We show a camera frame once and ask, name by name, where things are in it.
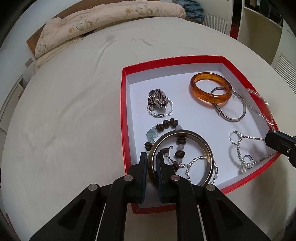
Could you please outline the large thin silver bangle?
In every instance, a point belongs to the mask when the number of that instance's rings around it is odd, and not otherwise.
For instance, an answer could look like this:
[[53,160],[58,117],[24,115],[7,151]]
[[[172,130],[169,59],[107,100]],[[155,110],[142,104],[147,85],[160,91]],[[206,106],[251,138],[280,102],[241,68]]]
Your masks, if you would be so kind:
[[231,98],[223,104],[212,104],[218,116],[229,122],[241,121],[247,112],[243,97],[233,90]]

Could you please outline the dark green bangle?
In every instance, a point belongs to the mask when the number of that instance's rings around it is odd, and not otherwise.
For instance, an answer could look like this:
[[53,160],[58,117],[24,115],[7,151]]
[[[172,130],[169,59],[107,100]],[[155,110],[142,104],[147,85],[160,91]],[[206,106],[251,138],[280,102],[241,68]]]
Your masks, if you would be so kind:
[[175,172],[182,169],[185,178],[193,183],[196,178],[191,178],[191,169],[194,171],[193,164],[203,161],[199,165],[203,174],[198,186],[205,186],[213,183],[217,179],[217,167],[214,161],[212,150],[203,137],[189,130],[172,130],[167,133],[159,132],[156,127],[148,130],[147,142],[144,144],[147,151],[147,173],[149,181],[158,187],[158,174],[156,157],[161,153],[165,164],[172,166]]

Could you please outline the blue crumpled cloth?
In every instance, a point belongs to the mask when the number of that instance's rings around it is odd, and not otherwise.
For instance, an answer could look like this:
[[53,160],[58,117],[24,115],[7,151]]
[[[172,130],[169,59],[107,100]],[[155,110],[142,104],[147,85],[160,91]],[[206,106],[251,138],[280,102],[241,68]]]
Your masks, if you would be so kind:
[[204,9],[197,1],[177,1],[177,4],[184,8],[187,18],[195,20],[198,23],[203,22],[205,18]]

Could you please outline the wall switch plate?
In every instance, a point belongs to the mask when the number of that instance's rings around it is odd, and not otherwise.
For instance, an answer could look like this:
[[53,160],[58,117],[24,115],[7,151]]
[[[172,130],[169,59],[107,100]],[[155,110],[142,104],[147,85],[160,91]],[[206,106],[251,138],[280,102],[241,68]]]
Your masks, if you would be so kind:
[[32,58],[30,58],[26,63],[25,66],[28,68],[33,63]]

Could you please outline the amber bangle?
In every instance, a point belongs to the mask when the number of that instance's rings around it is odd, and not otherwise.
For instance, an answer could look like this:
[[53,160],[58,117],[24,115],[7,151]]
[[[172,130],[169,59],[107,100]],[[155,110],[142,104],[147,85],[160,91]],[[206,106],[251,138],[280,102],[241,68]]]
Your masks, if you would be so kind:
[[212,72],[200,72],[190,80],[190,90],[196,99],[209,104],[227,102],[233,94],[230,82]]

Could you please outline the wooden headboard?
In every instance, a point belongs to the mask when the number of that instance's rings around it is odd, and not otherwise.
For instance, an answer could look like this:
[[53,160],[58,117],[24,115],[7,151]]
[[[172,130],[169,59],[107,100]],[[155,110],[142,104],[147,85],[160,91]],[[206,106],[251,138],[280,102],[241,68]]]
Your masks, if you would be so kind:
[[133,10],[135,6],[158,6],[160,1],[81,1],[67,10],[69,15],[49,20],[37,37],[30,37],[27,44],[36,58],[76,37],[89,33],[112,21],[159,16],[152,10]]

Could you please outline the beige floral duvet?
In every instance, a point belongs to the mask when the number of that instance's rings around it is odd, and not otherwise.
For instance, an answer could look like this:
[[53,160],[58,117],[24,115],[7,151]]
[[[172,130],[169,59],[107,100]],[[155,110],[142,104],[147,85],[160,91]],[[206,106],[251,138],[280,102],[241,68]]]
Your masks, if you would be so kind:
[[37,60],[33,73],[65,48],[81,41],[89,32],[135,19],[167,16],[184,19],[186,12],[181,5],[175,3],[121,1],[97,5],[64,18],[53,18],[45,24],[37,41],[34,53]]

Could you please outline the white wardrobe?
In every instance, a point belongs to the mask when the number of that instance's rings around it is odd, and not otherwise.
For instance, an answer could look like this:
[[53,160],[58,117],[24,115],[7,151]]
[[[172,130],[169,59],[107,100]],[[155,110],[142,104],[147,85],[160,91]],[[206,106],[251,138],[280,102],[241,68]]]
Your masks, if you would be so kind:
[[295,30],[268,1],[200,1],[203,25],[264,59],[295,90]]

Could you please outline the white low cabinet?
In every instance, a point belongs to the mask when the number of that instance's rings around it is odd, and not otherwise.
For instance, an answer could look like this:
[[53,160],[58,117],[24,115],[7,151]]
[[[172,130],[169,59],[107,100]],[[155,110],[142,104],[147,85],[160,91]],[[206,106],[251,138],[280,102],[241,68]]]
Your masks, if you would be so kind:
[[21,75],[1,107],[1,138],[7,134],[11,118],[26,86],[27,81]]

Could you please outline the red jewelry box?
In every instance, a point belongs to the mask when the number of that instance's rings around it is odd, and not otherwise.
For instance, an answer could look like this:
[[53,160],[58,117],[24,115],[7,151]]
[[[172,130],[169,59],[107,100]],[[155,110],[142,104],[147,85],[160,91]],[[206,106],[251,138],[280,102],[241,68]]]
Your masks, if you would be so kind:
[[191,78],[212,72],[226,78],[234,88],[252,84],[226,57],[214,55],[178,56],[130,65],[121,76],[121,136],[125,168],[137,164],[144,151],[148,130],[157,124],[149,115],[149,91],[160,89],[173,102],[172,117],[184,130],[197,133],[209,144],[218,166],[215,185],[227,194],[259,176],[279,154],[263,143],[269,130],[256,112],[268,110],[258,97],[243,93],[250,103],[245,117],[231,123],[219,117],[214,107],[193,97]]

